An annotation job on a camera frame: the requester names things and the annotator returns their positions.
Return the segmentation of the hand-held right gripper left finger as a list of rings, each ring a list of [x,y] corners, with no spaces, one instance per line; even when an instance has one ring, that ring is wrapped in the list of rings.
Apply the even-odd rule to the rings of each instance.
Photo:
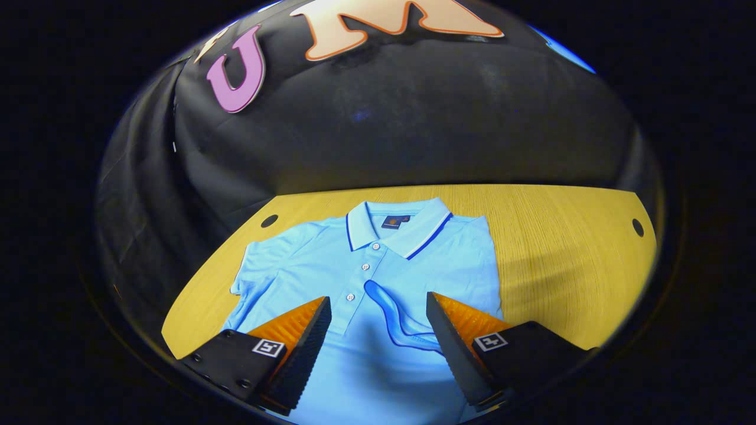
[[[243,403],[288,416],[304,393],[330,322],[330,298],[321,296],[249,332],[223,330],[180,361]]]

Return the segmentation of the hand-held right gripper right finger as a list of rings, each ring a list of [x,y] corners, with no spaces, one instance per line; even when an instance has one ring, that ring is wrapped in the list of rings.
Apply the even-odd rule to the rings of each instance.
[[[511,325],[435,292],[427,294],[426,316],[465,400],[478,412],[534,398],[598,350],[537,321]]]

